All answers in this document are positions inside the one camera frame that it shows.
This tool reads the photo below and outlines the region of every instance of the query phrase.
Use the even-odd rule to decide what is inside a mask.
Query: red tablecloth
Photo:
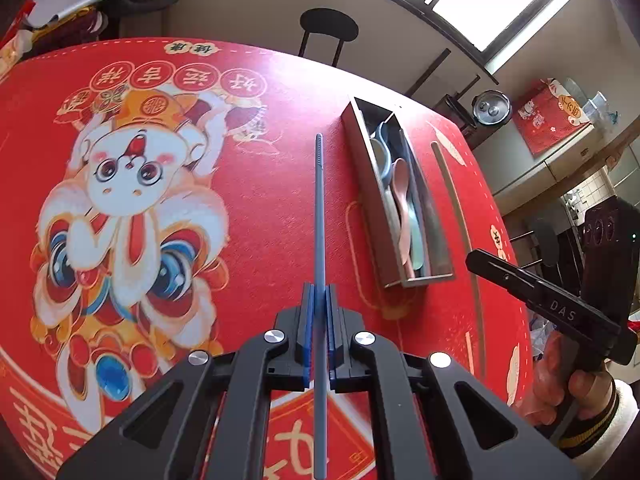
[[[350,94],[397,110],[454,279],[376,283],[340,122]],[[88,44],[21,63],[0,84],[0,413],[48,476],[189,349],[233,351],[298,303],[313,277],[317,132],[326,274],[340,304],[403,351],[446,351],[504,400],[521,396],[531,371],[526,313],[480,280],[479,340],[431,141],[444,147],[473,246],[514,254],[452,123],[357,76],[251,46]],[[311,401],[312,390],[274,398],[265,478],[309,478]],[[362,399],[330,396],[329,438],[329,478],[372,475]]]

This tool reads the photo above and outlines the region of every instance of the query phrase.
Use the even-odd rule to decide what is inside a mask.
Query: blue gem
[[[95,364],[98,386],[111,400],[124,400],[129,396],[129,374],[124,364],[112,355],[104,354]]]

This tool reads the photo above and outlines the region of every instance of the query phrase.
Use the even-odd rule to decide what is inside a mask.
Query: cutlery tray
[[[363,99],[351,97],[349,105],[342,113],[342,123],[358,175],[360,202],[364,208],[375,266],[382,285],[386,287],[401,283],[405,287],[424,286],[452,278],[453,266],[440,219],[424,173],[395,112]],[[370,138],[381,123],[386,123],[384,144],[391,154],[392,165],[397,158],[404,158],[409,167],[407,200],[414,204],[417,220],[414,222],[414,233],[415,223],[419,227],[419,235],[412,236],[412,244],[416,240],[422,246],[424,255],[424,264],[420,269],[414,270],[415,277],[410,277],[402,264],[398,246],[398,209],[391,193],[392,184],[385,186],[383,183],[376,161],[376,152]]]

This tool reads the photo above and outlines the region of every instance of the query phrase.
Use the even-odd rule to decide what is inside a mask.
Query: red bag
[[[533,155],[580,130],[589,120],[555,79],[540,81],[515,103],[513,122]]]

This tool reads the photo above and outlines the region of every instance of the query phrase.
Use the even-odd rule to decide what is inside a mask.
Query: white wall
[[[482,80],[463,103],[468,105],[483,89],[495,88],[453,44],[390,0],[180,0],[168,11],[164,33],[297,54],[300,14],[312,7],[341,10],[358,23],[360,35],[345,44],[338,65],[348,72],[405,92],[448,47],[452,54],[415,94],[417,101],[433,106],[446,92],[464,88],[476,73]],[[333,38],[312,35],[306,56],[331,63],[335,45]],[[634,52],[621,43],[609,0],[570,0],[495,76],[498,88],[512,99],[536,79],[570,76],[589,96],[603,92],[620,111],[617,134],[640,112],[640,58],[637,65],[630,62]]]

